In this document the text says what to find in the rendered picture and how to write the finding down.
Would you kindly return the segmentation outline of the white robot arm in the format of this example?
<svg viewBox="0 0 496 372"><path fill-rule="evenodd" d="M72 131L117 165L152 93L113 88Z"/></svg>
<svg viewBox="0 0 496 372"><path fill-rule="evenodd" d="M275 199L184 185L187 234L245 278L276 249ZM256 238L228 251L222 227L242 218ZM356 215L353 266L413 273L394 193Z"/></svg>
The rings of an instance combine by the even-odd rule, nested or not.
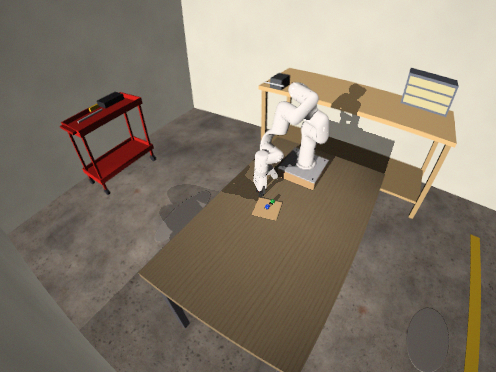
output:
<svg viewBox="0 0 496 372"><path fill-rule="evenodd" d="M264 177L271 175L273 179L276 179L278 175L273 166L269 164L278 163L284 157L282 151L269 143L273 137L269 133L285 135L288 132L290 123L297 125L303 120L304 122L301 126L301 146L298 157L300 160L298 161L298 158L296 159L296 165L305 170L314 168L315 160L313 161L313 154L315 154L316 144L323 144L329 138L329 117L317 108L319 101L318 94L310 90L308 86L306 86L309 88L307 90L305 86L303 83L294 82L288 88L290 96L301 104L299 107L286 101L278 103L272 128L263 135L260 151L257 151L255 154L254 173L257 176ZM290 123L287 121L290 121Z"/></svg>

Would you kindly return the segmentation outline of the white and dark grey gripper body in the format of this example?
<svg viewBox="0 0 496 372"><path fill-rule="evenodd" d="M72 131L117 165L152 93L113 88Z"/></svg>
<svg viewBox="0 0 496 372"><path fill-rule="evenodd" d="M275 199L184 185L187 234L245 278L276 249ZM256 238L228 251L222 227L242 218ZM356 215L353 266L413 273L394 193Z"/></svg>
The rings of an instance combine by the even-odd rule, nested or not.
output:
<svg viewBox="0 0 496 372"><path fill-rule="evenodd" d="M257 177L257 175L254 173L254 183L258 191L262 190L262 186L265 187L265 190L267 188L267 175L264 177Z"/></svg>

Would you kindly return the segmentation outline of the tan flat mat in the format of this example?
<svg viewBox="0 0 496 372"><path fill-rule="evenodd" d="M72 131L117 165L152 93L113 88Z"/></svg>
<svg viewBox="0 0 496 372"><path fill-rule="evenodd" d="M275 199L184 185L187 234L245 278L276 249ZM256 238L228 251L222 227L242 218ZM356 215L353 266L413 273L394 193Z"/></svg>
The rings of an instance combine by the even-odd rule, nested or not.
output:
<svg viewBox="0 0 496 372"><path fill-rule="evenodd" d="M252 212L252 215L271 219L271 220L276 220L278 213L280 211L282 202L275 201L274 204L271 204L270 201L271 200L269 200L269 199L264 199L264 198L259 197L258 201L255 205L255 208ZM269 209L265 208L266 204L270 205Z"/></svg>

